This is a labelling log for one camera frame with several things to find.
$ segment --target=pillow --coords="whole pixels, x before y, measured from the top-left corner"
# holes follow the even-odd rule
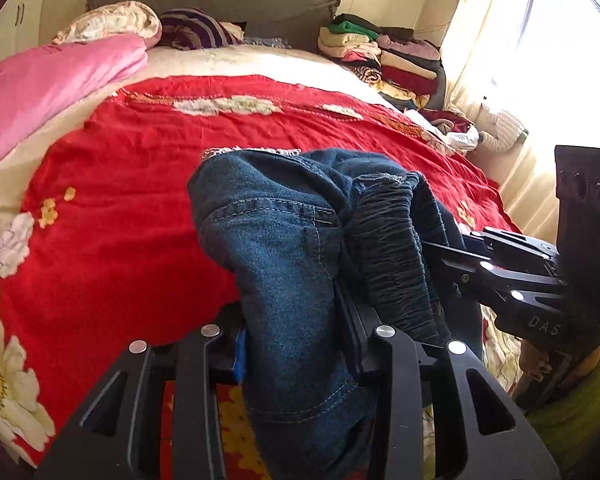
[[[52,43],[89,43],[116,34],[135,32],[151,48],[160,40],[162,25],[158,16],[141,2],[129,0],[93,9],[75,19],[53,38]]]
[[[160,16],[162,38],[159,44],[178,50],[218,48],[239,44],[219,22],[199,9],[171,9]]]
[[[0,160],[51,117],[146,64],[135,33],[45,45],[0,62]]]
[[[244,38],[244,29],[240,25],[237,25],[237,23],[220,22],[220,25],[222,25],[234,38],[237,38],[238,40]]]

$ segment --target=pink blanket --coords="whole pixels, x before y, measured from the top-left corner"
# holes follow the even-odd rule
[[[32,48],[0,62],[0,160],[51,117],[146,64],[144,41],[120,34]]]

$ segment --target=folded clothes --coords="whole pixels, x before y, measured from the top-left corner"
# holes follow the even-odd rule
[[[430,59],[432,61],[440,60],[440,53],[430,43],[423,40],[411,40],[405,43],[392,41],[392,39],[386,34],[378,36],[376,43],[380,48],[387,50],[397,50],[403,54],[409,54],[410,56],[417,56],[422,59]]]
[[[382,34],[386,34],[394,41],[407,42],[413,39],[414,30],[403,27],[382,27]]]
[[[322,39],[318,37],[318,49],[327,56],[337,58],[342,58],[349,52],[368,52],[370,54],[374,54],[375,56],[380,56],[381,54],[378,44],[375,41],[369,41],[369,43],[360,43],[357,45],[327,46],[322,42]]]
[[[418,109],[416,103],[414,103],[412,99],[397,99],[385,94],[384,92],[379,92],[379,95],[399,112]]]
[[[411,72],[405,72],[393,66],[383,65],[382,76],[385,80],[404,88],[411,90],[417,95],[433,95],[438,90],[437,79],[426,79]]]
[[[428,94],[417,95],[411,90],[405,90],[387,81],[381,81],[380,83],[378,83],[378,85],[376,85],[376,90],[378,90],[378,92],[382,92],[383,94],[389,95],[394,99],[400,99],[403,101],[411,100],[415,103],[416,108],[418,109],[424,108],[430,99],[430,96]]]
[[[383,50],[382,54],[380,55],[380,64],[382,66],[392,66],[394,68],[403,70],[404,72],[411,72],[412,74],[419,75],[425,79],[435,79],[438,77],[436,72],[420,68],[411,61],[403,59],[400,56],[396,56],[395,54],[392,54],[386,50]]]
[[[327,27],[320,27],[320,39],[326,46],[344,46],[350,44],[368,43],[369,37],[365,34],[334,34]]]
[[[363,56],[361,59],[351,59],[352,56]],[[345,57],[339,60],[342,64],[349,66],[368,66],[369,68],[375,68],[381,70],[382,67],[378,61],[378,57],[370,54],[365,57],[365,53],[362,52],[349,52]]]
[[[346,20],[342,23],[331,23],[331,25],[329,25],[329,30],[333,34],[364,34],[365,36],[368,36],[370,40],[374,40],[378,37],[378,34],[374,31],[365,27],[360,27],[359,25]]]
[[[352,71],[360,81],[368,85],[376,85],[382,82],[382,72],[377,68],[359,66],[351,63],[343,63],[343,67]]]
[[[367,30],[372,30],[376,34],[382,34],[382,28],[377,25],[368,22],[364,18],[360,18],[360,16],[356,16],[355,14],[340,14],[337,15],[333,22],[335,25],[338,25],[342,22],[351,22],[359,27],[366,28]]]
[[[440,60],[423,59],[421,57],[412,56],[411,54],[405,54],[404,52],[400,52],[399,50],[393,50],[390,48],[383,48],[382,50],[390,52],[391,54],[394,54],[394,56],[401,57],[402,59],[405,59],[410,63],[413,63],[414,65],[423,68],[424,70],[431,70],[436,74],[438,74],[438,70],[440,70]]]

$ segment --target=striped pillow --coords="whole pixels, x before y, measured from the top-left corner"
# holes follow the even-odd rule
[[[199,9],[170,9],[160,16],[161,45],[178,50],[217,48],[239,44],[220,23]]]

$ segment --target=cabinet door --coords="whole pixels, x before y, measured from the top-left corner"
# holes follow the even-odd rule
[[[16,33],[16,52],[38,46],[42,0],[19,0],[22,16]]]
[[[16,53],[16,23],[20,21],[19,0],[7,0],[0,10],[0,61]]]

